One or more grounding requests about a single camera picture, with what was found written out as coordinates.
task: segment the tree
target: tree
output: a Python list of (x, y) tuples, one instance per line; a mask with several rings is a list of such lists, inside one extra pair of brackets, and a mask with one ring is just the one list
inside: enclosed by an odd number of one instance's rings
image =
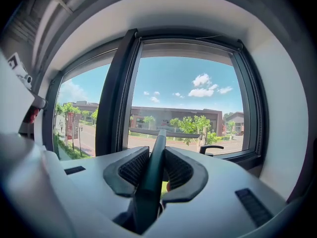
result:
[[(179, 128), (184, 133), (195, 133), (195, 126), (193, 124), (193, 119), (191, 117), (183, 117), (183, 121), (179, 122)], [(191, 139), (190, 138), (184, 138), (184, 142), (189, 145)]]
[(230, 131), (230, 140), (232, 137), (232, 129), (233, 129), (234, 125), (235, 125), (234, 121), (227, 122), (227, 129)]
[(80, 110), (78, 107), (73, 108), (73, 113), (80, 114)]
[(232, 133), (232, 129), (234, 127), (234, 121), (227, 122), (227, 129)]
[(178, 118), (174, 118), (169, 121), (170, 125), (174, 127), (174, 132), (176, 132), (176, 129), (179, 127), (180, 120)]
[[(207, 119), (205, 116), (194, 116), (194, 120), (191, 117), (184, 117), (183, 121), (179, 122), (179, 128), (182, 130), (184, 133), (189, 133), (189, 134), (202, 134), (204, 127), (206, 127), (206, 132), (204, 137), (207, 138), (207, 132), (210, 129), (210, 120)], [(184, 142), (189, 145), (191, 139), (190, 138), (185, 138)], [(200, 147), (200, 138), (194, 139), (194, 141), (197, 144), (197, 150), (199, 150)]]
[(56, 103), (56, 106), (55, 106), (55, 114), (56, 115), (61, 115), (63, 113), (63, 108), (61, 106), (60, 103)]
[(149, 129), (150, 129), (151, 123), (154, 122), (155, 119), (154, 119), (153, 116), (150, 116), (150, 117), (144, 117), (143, 121), (144, 121), (145, 123), (148, 123), (148, 124), (149, 124)]
[(61, 115), (63, 113), (63, 109), (60, 103), (56, 103), (55, 105), (55, 116), (54, 116), (54, 133), (55, 133), (55, 127), (56, 127), (56, 118), (57, 115)]
[(225, 113), (225, 114), (223, 115), (223, 119), (226, 120), (227, 117), (229, 117), (229, 116), (231, 116), (231, 115), (233, 115), (233, 112)]
[(98, 116), (98, 108), (93, 112), (91, 117), (97, 122), (97, 116)]
[(200, 134), (204, 127), (207, 127), (207, 130), (211, 127), (210, 120), (205, 116), (194, 116), (194, 125), (197, 128), (197, 134)]
[(87, 115), (89, 115), (89, 111), (88, 110), (83, 110), (81, 112), (81, 114), (84, 116), (84, 121), (86, 121), (86, 117), (87, 117)]
[(80, 114), (80, 110), (78, 109), (78, 107), (73, 107), (72, 103), (65, 103), (62, 106), (62, 111), (63, 113), (68, 113), (68, 112), (72, 112), (72, 113), (77, 113)]

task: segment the black vent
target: black vent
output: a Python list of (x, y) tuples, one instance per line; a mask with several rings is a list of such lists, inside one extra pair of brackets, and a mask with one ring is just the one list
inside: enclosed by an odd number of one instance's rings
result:
[(165, 169), (168, 173), (171, 189), (184, 185), (193, 176), (192, 166), (181, 158), (174, 154), (166, 154), (165, 159)]
[(133, 186), (137, 187), (148, 160), (148, 152), (139, 154), (119, 168), (119, 175)]
[(248, 188), (238, 190), (235, 193), (257, 227), (273, 218), (272, 214)]
[(78, 167), (74, 167), (74, 168), (70, 168), (70, 169), (65, 169), (64, 171), (67, 175), (71, 175), (71, 174), (78, 173), (78, 172), (84, 171), (84, 170), (86, 170), (84, 167), (78, 166)]

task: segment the blue sky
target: blue sky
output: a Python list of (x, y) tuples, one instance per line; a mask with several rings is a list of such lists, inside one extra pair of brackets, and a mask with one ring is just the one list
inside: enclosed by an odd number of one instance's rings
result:
[[(99, 102), (109, 65), (62, 84), (58, 102)], [(243, 112), (240, 88), (230, 65), (194, 58), (140, 60), (133, 106)]]

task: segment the black handle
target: black handle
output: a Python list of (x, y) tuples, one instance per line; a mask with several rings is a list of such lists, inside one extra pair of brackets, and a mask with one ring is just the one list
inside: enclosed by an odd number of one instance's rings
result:
[(208, 148), (224, 149), (224, 147), (221, 146), (221, 145), (203, 145), (203, 146), (200, 147), (199, 153), (205, 154), (206, 153), (206, 149), (208, 149)]

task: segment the glass pane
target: glass pane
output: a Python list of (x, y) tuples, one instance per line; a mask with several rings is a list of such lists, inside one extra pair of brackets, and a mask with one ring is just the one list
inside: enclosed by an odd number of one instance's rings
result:
[(97, 67), (62, 83), (53, 121), (54, 151), (61, 161), (96, 156), (96, 119), (109, 67)]
[(130, 113), (128, 148), (148, 145), (151, 151), (156, 136), (143, 130), (165, 129), (197, 135), (167, 137), (167, 146), (195, 152), (202, 145), (224, 146), (223, 150), (207, 149), (206, 153), (214, 155), (241, 151), (243, 105), (229, 54), (215, 55), (210, 47), (190, 44), (182, 55), (177, 45), (175, 53), (170, 46), (169, 50), (160, 50), (159, 56), (151, 46), (149, 57), (144, 45)]

